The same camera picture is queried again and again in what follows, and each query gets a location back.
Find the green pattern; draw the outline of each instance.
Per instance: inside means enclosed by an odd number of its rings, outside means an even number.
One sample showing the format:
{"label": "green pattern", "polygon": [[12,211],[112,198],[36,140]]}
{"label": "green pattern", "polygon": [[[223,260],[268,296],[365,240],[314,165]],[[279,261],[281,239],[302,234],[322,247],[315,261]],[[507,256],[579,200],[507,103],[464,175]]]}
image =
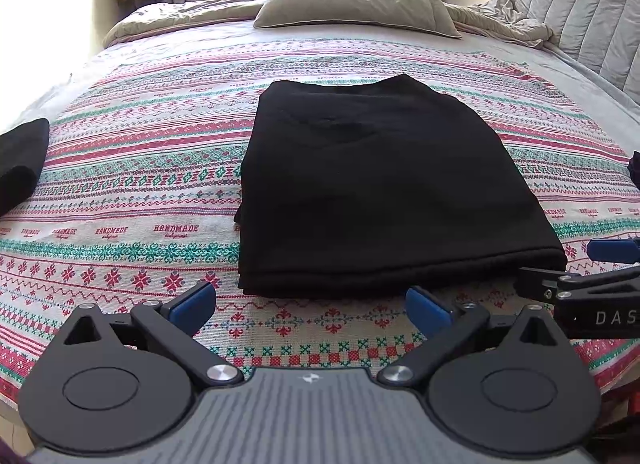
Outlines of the green pattern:
{"label": "green pattern", "polygon": [[[305,81],[305,83],[314,83],[316,85],[361,85],[361,84],[365,84],[365,83],[374,83],[377,82],[378,79],[376,78],[354,78],[352,80],[346,80],[344,78],[340,78],[339,80],[311,80],[311,81]],[[258,91],[258,90],[265,90],[268,86],[270,86],[270,83],[256,83],[247,87],[244,87],[245,91]],[[492,101],[499,101],[501,103],[508,103],[508,104],[514,104],[514,105],[518,105],[518,106],[522,106],[524,105],[522,101],[519,101],[517,99],[512,99],[512,98],[504,98],[501,96],[496,96],[495,94],[487,94],[484,92],[477,92],[474,90],[464,90],[461,88],[455,88],[452,87],[450,85],[431,85],[430,87],[438,92],[448,92],[448,93],[454,93],[454,94],[462,94],[464,96],[471,96],[471,97],[475,97],[475,98],[482,98],[482,99],[490,99]],[[203,96],[209,96],[209,97],[215,97],[215,96],[220,96],[222,94],[234,94],[236,93],[238,90],[236,88],[227,88],[227,89],[220,89],[220,90],[211,90],[211,91],[206,91],[206,92],[200,92],[198,94],[199,97],[203,97]],[[153,98],[153,99],[146,99],[146,100],[141,100],[141,101],[134,101],[134,102],[127,102],[127,103],[122,103],[119,105],[114,105],[111,107],[106,107],[106,108],[102,108],[99,110],[92,110],[92,111],[87,111],[87,112],[79,112],[77,114],[70,114],[67,117],[63,117],[60,118],[59,120],[56,121],[56,125],[60,125],[62,123],[69,123],[72,121],[76,121],[79,119],[83,119],[83,118],[92,118],[95,116],[100,116],[100,115],[104,115],[104,114],[109,114],[112,112],[116,112],[118,110],[126,110],[129,108],[134,108],[134,107],[139,107],[142,105],[153,105],[153,104],[157,104],[157,103],[168,103],[168,102],[172,102],[172,101],[182,101],[182,100],[186,100],[186,99],[193,99],[193,94],[180,94],[178,96],[165,96],[164,98]],[[532,107],[532,108],[536,108],[536,109],[540,109],[540,110],[545,110],[548,112],[553,112],[555,114],[561,114],[567,117],[572,117],[572,118],[576,118],[576,119],[580,119],[580,120],[584,120],[584,119],[589,119],[589,117],[581,112],[570,112],[567,110],[560,110],[558,107],[553,107],[553,106],[548,106],[548,105],[543,105],[543,104],[538,104],[538,103],[534,103],[531,101],[527,101],[527,107]]]}
{"label": "green pattern", "polygon": [[607,352],[606,354],[604,354],[604,356],[601,356],[600,358],[590,362],[589,363],[589,370],[595,370],[600,365],[605,364],[605,363],[611,361],[614,358],[617,358],[618,356],[620,356],[620,354],[622,354],[623,352],[629,350],[630,348],[632,348],[637,343],[638,343],[637,339],[632,339],[632,340],[629,340],[628,342],[620,345],[619,347],[616,347],[615,349]]}
{"label": "green pattern", "polygon": [[59,181],[76,181],[90,177],[104,177],[116,173],[129,173],[147,170],[177,170],[179,168],[193,168],[204,165],[210,167],[214,163],[228,163],[244,158],[246,141],[244,143],[223,147],[185,148],[172,154],[145,154],[139,157],[125,157],[116,161],[105,160],[82,168],[53,168],[43,170],[40,185],[57,183]]}
{"label": "green pattern", "polygon": [[110,245],[81,246],[75,244],[54,244],[35,241],[0,239],[0,252],[16,253],[38,259],[73,259],[78,261],[129,261],[129,262],[163,262],[171,263],[207,263],[238,262],[239,243],[209,244],[190,243],[186,245],[131,244],[120,243]]}
{"label": "green pattern", "polygon": [[594,221],[562,222],[552,224],[560,240],[596,238],[621,231],[640,231],[640,218],[601,219]]}

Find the blue gripper pad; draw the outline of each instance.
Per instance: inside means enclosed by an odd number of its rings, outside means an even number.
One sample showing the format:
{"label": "blue gripper pad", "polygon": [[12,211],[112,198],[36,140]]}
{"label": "blue gripper pad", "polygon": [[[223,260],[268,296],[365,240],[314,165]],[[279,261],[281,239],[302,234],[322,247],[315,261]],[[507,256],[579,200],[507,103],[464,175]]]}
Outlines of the blue gripper pad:
{"label": "blue gripper pad", "polygon": [[427,338],[453,323],[451,311],[413,287],[406,292],[404,299],[407,317]]}
{"label": "blue gripper pad", "polygon": [[594,239],[587,244],[587,256],[597,262],[635,264],[640,262],[640,239]]}
{"label": "blue gripper pad", "polygon": [[167,304],[170,308],[166,317],[178,329],[193,336],[216,311],[216,290],[211,284],[203,285],[194,292],[189,290]]}

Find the metal screw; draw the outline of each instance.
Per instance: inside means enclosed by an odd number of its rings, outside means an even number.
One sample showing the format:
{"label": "metal screw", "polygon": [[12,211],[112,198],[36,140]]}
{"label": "metal screw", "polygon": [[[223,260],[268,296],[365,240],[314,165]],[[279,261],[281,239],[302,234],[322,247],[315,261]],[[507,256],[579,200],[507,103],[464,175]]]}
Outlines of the metal screw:
{"label": "metal screw", "polygon": [[404,383],[414,377],[414,372],[409,367],[394,365],[382,370],[382,377],[394,383]]}
{"label": "metal screw", "polygon": [[207,378],[214,381],[231,381],[238,376],[238,369],[231,365],[213,365],[207,369]]}

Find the bed sheet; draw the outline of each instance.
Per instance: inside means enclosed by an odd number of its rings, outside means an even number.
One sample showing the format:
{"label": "bed sheet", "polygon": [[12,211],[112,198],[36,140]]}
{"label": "bed sheet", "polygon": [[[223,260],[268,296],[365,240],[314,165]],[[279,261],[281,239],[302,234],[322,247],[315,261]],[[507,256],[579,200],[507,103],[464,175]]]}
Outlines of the bed sheet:
{"label": "bed sheet", "polygon": [[[591,262],[586,242],[640,235],[628,152],[603,131],[629,149],[640,121],[549,53],[372,26],[254,30],[236,22],[143,38],[100,53],[22,117],[49,117],[51,133],[34,196],[0,219],[2,399],[15,406],[25,376],[79,303],[124,313],[201,279],[216,288],[218,304],[196,338],[244,372],[375,372],[419,344],[401,297],[242,295],[233,223],[258,96],[271,82],[349,85],[403,72],[459,98],[494,128],[563,242],[568,269],[621,267]],[[441,293],[503,314],[523,305],[510,281]],[[603,390],[640,356],[638,341],[574,346]]]}

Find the black garment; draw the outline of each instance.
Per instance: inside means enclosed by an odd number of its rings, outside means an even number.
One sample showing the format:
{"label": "black garment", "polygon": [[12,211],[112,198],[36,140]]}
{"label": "black garment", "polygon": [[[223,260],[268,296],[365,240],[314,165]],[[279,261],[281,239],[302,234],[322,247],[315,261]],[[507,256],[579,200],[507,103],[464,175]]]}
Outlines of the black garment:
{"label": "black garment", "polygon": [[634,152],[634,156],[629,160],[629,177],[640,189],[640,152]]}
{"label": "black garment", "polygon": [[0,216],[29,199],[49,146],[49,122],[36,119],[0,136]]}
{"label": "black garment", "polygon": [[370,85],[272,83],[241,179],[247,294],[367,297],[566,266],[497,134],[404,74]]}

